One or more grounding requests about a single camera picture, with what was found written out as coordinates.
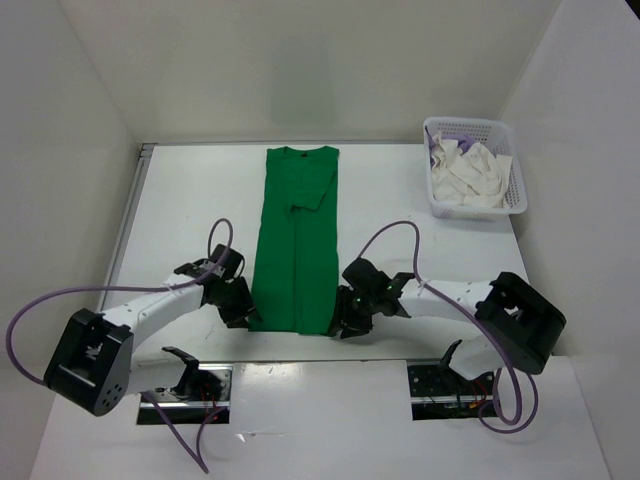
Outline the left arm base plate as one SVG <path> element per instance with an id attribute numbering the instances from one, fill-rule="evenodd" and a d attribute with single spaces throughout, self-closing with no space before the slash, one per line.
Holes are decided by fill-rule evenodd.
<path id="1" fill-rule="evenodd" d="M 205 363 L 183 394 L 157 387 L 150 397 L 174 425 L 200 425 L 211 414 L 210 424 L 228 424 L 233 371 L 232 364 Z"/>

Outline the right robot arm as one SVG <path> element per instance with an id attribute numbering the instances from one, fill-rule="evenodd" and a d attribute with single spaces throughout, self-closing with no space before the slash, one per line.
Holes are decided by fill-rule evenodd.
<path id="1" fill-rule="evenodd" d="M 358 258 L 343 279 L 330 336 L 364 336 L 373 329 L 376 314 L 440 317 L 478 328 L 475 338 L 453 342 L 439 362 L 439 382 L 450 393 L 460 393 L 481 375 L 507 366 L 541 374 L 566 326 L 564 314 L 512 272 L 491 281 L 421 281 L 409 272 L 390 277 Z"/>

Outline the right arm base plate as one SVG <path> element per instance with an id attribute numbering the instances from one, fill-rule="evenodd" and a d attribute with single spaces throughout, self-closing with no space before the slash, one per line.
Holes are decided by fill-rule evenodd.
<path id="1" fill-rule="evenodd" d="M 485 417 L 497 417 L 492 406 L 493 373 L 466 380 L 441 370 L 437 361 L 408 362 L 406 368 L 414 421 L 476 418 L 482 407 Z"/>

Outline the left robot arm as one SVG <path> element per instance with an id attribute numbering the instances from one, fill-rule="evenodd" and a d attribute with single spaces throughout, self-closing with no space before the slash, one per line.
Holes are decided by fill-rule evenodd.
<path id="1" fill-rule="evenodd" d="M 211 305 L 229 328 L 246 328 L 255 306 L 241 272 L 244 257 L 219 244 L 208 257 L 177 267 L 162 287 L 102 312 L 86 308 L 69 319 L 44 374 L 45 386 L 96 417 L 126 395 L 165 387 L 194 396 L 199 360 L 164 346 L 147 358 L 136 350 L 173 321 Z"/>

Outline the green t-shirt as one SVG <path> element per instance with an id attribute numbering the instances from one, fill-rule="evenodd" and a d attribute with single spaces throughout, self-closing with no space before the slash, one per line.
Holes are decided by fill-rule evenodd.
<path id="1" fill-rule="evenodd" d="M 330 146 L 267 151 L 251 331 L 328 332 L 339 284 L 338 161 Z"/>

